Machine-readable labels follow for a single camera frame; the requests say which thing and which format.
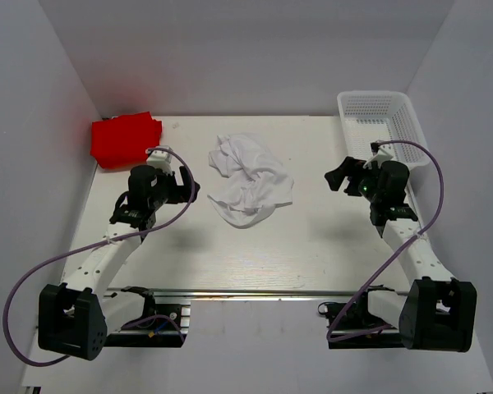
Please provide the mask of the white t-shirt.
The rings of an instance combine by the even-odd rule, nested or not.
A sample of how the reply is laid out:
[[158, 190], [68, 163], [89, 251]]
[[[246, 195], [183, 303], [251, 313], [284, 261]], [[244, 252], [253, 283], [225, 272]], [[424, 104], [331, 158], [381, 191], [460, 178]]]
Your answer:
[[218, 135], [208, 160], [224, 179], [208, 199], [232, 227], [253, 227], [293, 203], [294, 180], [259, 135]]

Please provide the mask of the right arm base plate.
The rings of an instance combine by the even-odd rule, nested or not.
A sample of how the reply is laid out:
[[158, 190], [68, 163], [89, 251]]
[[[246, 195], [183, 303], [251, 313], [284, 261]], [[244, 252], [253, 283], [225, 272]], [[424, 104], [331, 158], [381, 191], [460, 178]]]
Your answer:
[[383, 285], [370, 286], [358, 300], [352, 303], [348, 312], [341, 318], [339, 325], [333, 330], [332, 337], [341, 337], [361, 330], [373, 329], [373, 332], [364, 336], [329, 343], [328, 346], [331, 350], [403, 348], [401, 336], [397, 328], [391, 327], [387, 330], [378, 330], [378, 327], [386, 325], [386, 321], [379, 316], [371, 314], [368, 310], [368, 298], [373, 292], [380, 294], [388, 293], [391, 296], [397, 296], [401, 301], [397, 308], [399, 312], [401, 312], [405, 299], [407, 298], [406, 292], [397, 292]]

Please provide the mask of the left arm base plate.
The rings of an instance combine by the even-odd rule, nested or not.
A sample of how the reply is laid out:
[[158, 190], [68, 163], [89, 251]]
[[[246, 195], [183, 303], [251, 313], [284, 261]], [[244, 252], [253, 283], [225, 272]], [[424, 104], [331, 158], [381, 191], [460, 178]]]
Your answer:
[[127, 286], [107, 294], [102, 310], [106, 347], [181, 348], [190, 322], [190, 302], [151, 289]]

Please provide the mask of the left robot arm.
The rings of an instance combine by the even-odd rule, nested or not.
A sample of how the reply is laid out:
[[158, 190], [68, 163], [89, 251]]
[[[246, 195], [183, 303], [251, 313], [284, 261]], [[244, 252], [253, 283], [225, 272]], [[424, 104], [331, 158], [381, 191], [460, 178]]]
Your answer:
[[108, 336], [124, 328], [147, 328], [157, 319], [153, 293], [126, 286], [112, 294], [111, 282], [128, 258], [159, 227], [156, 212], [165, 204], [189, 206], [199, 185], [181, 166], [182, 183], [168, 167], [139, 165], [130, 171], [128, 188], [117, 199], [100, 245], [59, 285], [39, 295], [38, 345], [65, 356], [95, 359]]

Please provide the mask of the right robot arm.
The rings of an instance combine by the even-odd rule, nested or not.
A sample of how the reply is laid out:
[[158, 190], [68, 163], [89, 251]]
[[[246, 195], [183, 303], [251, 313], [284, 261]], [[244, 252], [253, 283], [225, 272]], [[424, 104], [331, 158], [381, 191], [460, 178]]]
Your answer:
[[406, 200], [408, 166], [347, 156], [325, 174], [332, 191], [342, 189], [370, 204], [370, 220], [394, 252], [410, 284], [406, 295], [370, 283], [333, 315], [329, 346], [395, 328], [398, 343], [411, 350], [467, 352], [472, 345], [477, 291], [460, 281], [436, 257]]

